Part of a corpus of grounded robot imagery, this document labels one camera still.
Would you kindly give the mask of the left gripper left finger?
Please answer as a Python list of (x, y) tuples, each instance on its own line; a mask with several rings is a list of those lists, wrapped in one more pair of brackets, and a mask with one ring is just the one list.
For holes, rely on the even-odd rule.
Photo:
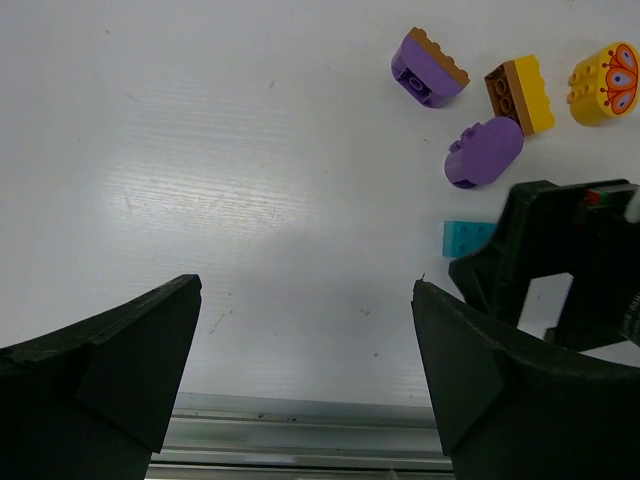
[(142, 479), (161, 451), (201, 308), (183, 274), (1, 350), (4, 479)]

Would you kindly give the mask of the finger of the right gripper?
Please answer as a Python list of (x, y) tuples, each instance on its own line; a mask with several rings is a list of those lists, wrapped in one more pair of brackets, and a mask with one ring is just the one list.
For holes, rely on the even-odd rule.
[(573, 186), (514, 185), (489, 241), (449, 266), (467, 305), (517, 326), (531, 281), (568, 270), (574, 209)]

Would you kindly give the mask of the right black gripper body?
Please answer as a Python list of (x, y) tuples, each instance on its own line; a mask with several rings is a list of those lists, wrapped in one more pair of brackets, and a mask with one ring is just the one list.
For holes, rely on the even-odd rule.
[(639, 343), (639, 186), (586, 189), (567, 254), (572, 283), (544, 340), (570, 350)]

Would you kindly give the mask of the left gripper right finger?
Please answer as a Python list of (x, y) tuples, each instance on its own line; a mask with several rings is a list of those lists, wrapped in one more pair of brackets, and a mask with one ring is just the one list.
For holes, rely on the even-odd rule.
[(635, 479), (639, 371), (552, 346), (425, 281), (411, 302), (459, 479)]

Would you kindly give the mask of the teal lego plate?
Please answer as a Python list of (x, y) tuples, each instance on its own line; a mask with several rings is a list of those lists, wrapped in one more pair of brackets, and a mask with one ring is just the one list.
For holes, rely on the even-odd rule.
[(496, 229), (495, 223), (445, 221), (442, 255), (461, 258), (485, 246)]

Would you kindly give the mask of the purple oval lego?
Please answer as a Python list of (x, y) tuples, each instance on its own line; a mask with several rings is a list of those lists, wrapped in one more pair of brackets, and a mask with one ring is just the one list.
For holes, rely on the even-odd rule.
[(490, 185), (520, 155), (523, 146), (521, 127), (508, 117), (476, 123), (449, 146), (445, 176), (460, 189)]

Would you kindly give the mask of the yellow brown lego brick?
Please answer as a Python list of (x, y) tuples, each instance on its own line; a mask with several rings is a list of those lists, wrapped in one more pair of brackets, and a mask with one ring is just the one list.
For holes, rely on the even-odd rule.
[(503, 62), (484, 77), (496, 117), (515, 121), (525, 137), (555, 126), (540, 63), (533, 54)]

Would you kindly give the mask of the yellow butterfly lego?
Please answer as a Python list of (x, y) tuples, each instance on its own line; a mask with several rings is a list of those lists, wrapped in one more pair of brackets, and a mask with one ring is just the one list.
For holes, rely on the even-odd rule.
[(624, 117), (639, 100), (639, 52), (630, 43), (615, 42), (577, 63), (568, 85), (570, 113), (580, 125)]

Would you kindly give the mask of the purple brown half-round lego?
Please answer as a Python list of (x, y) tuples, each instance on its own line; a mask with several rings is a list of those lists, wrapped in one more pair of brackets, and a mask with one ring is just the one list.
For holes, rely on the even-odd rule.
[(470, 83), (468, 72), (419, 27), (403, 38), (392, 57), (391, 72), (418, 103), (434, 109), (442, 108)]

